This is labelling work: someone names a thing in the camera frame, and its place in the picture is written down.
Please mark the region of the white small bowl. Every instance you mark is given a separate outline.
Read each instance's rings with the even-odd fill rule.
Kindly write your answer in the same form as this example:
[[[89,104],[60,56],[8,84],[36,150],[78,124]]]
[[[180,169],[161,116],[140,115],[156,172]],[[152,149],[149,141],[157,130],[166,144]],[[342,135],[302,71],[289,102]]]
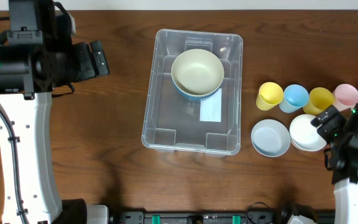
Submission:
[[[316,116],[302,114],[297,116],[290,124],[289,133],[291,143],[303,151],[315,152],[323,149],[327,143],[317,133],[317,129],[311,124]]]

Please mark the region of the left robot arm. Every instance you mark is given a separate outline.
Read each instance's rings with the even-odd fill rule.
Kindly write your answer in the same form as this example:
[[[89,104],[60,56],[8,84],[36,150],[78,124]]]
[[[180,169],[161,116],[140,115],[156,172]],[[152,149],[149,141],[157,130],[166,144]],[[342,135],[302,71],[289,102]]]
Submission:
[[[10,1],[0,33],[3,223],[108,223],[105,205],[59,196],[50,147],[53,91],[108,75],[100,41],[73,43],[74,18],[56,1]]]

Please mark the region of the pink cup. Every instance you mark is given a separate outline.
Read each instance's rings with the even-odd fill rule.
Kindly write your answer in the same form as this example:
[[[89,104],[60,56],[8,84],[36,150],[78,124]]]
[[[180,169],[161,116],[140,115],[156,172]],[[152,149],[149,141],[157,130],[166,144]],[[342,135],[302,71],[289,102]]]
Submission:
[[[333,91],[333,106],[338,111],[354,107],[358,103],[358,90],[350,84],[341,84]]]

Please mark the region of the dark blue bowl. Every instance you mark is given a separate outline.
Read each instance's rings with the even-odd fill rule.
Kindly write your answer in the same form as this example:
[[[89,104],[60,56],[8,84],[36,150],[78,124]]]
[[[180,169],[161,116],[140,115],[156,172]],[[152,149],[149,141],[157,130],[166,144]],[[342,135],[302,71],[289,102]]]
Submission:
[[[182,91],[178,85],[175,83],[174,80],[172,80],[173,86],[175,87],[175,89],[177,90],[177,92],[179,92],[179,94],[183,95],[184,97],[187,97],[189,99],[193,99],[193,100],[204,100],[207,99],[211,96],[213,96],[222,86],[222,83],[217,87],[217,89],[215,89],[214,91],[212,91],[211,93],[208,93],[206,95],[192,95],[189,93],[185,93],[184,91]]]

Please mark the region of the light blue small bowl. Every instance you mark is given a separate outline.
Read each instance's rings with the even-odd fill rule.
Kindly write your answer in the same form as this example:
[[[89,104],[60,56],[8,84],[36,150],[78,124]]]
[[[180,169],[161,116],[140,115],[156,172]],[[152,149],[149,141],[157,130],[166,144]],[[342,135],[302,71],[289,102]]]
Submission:
[[[289,130],[274,119],[259,121],[250,134],[254,149],[266,157],[279,157],[288,151],[291,144]]]

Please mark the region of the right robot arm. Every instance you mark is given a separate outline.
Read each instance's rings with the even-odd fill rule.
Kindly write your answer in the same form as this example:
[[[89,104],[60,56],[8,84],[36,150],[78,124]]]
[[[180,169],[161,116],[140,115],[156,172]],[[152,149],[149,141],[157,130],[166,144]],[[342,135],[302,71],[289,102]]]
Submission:
[[[333,172],[334,222],[358,223],[358,103],[348,118],[329,106],[311,125],[329,144],[324,150],[324,165]]]

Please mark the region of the beige bowl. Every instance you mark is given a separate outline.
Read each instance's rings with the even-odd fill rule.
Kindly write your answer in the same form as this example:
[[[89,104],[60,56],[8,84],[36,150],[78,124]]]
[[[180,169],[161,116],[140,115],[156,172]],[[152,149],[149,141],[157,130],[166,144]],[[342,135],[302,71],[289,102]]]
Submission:
[[[184,51],[173,61],[172,80],[185,93],[206,95],[224,80],[224,66],[215,54],[204,49]]]

